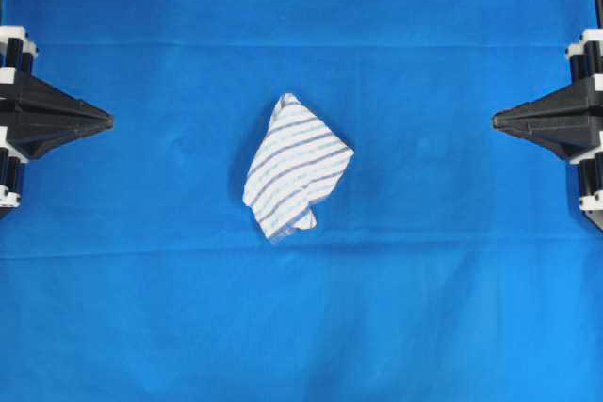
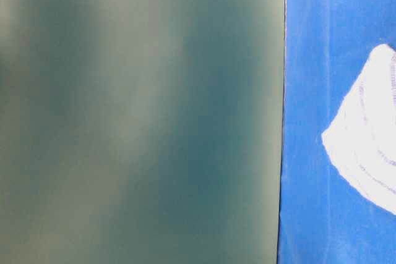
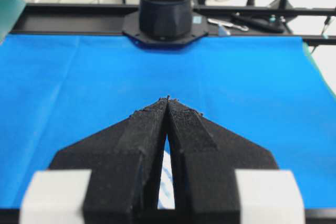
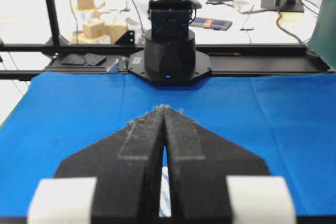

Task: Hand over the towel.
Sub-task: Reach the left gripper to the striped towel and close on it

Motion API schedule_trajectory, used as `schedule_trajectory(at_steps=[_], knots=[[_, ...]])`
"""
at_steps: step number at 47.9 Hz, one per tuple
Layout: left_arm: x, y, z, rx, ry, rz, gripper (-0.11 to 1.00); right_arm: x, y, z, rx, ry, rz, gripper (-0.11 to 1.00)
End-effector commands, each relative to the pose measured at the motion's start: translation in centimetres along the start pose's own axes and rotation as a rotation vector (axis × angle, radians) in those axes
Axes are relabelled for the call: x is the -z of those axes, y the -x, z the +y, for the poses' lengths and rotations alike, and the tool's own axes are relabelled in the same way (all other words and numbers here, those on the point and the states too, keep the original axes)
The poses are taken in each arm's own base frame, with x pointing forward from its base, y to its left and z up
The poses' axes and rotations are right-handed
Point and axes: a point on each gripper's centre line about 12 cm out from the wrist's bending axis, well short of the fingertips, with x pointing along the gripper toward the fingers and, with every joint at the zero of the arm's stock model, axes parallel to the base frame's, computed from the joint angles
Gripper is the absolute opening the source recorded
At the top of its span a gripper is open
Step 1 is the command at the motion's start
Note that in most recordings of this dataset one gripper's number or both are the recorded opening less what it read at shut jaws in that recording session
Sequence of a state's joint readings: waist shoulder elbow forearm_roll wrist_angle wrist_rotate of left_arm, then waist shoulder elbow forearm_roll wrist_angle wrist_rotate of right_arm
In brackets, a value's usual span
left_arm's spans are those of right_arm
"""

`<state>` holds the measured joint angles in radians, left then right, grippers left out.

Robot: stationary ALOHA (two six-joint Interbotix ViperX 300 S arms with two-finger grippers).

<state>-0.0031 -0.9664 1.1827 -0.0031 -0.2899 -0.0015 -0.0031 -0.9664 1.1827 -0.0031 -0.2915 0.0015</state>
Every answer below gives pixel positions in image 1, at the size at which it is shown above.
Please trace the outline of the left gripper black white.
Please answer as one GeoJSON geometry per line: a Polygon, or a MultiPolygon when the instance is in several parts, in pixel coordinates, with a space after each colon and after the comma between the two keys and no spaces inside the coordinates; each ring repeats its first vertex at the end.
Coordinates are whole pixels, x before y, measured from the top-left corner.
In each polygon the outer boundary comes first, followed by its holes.
{"type": "Polygon", "coordinates": [[[24,27],[1,26],[2,219],[20,206],[29,160],[113,126],[109,113],[31,75],[38,53],[24,27]]]}

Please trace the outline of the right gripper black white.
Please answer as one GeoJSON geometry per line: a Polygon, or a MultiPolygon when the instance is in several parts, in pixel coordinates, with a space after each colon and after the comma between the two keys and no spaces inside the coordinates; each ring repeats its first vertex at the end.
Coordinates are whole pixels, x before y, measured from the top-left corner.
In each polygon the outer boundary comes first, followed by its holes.
{"type": "Polygon", "coordinates": [[[572,83],[492,118],[499,132],[541,146],[577,167],[579,208],[602,211],[602,31],[567,49],[572,83]],[[586,114],[587,120],[531,120],[586,114]]]}

